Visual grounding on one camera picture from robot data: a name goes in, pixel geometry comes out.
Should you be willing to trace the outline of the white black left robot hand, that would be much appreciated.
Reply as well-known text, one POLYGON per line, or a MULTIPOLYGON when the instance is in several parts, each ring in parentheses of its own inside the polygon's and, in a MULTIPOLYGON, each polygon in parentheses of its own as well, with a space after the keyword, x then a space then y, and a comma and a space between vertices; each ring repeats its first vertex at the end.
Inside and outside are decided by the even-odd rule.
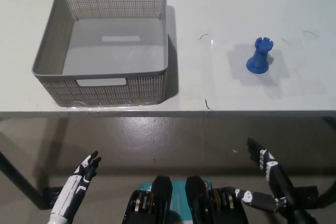
POLYGON ((100 161, 101 157, 95 151, 80 163, 62 188, 51 210, 48 224, 73 222, 87 189, 97 174, 100 161))

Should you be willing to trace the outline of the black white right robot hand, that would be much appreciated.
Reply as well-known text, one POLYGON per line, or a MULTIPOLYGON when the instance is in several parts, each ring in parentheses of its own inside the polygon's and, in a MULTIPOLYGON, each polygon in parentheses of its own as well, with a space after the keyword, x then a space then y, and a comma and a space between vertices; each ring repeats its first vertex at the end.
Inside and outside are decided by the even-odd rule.
POLYGON ((246 205, 265 212, 278 212, 283 209, 295 209, 299 203, 295 188, 280 163, 272 153, 260 143, 247 139, 250 158, 265 174, 272 195, 251 190, 235 189, 236 198, 246 205))

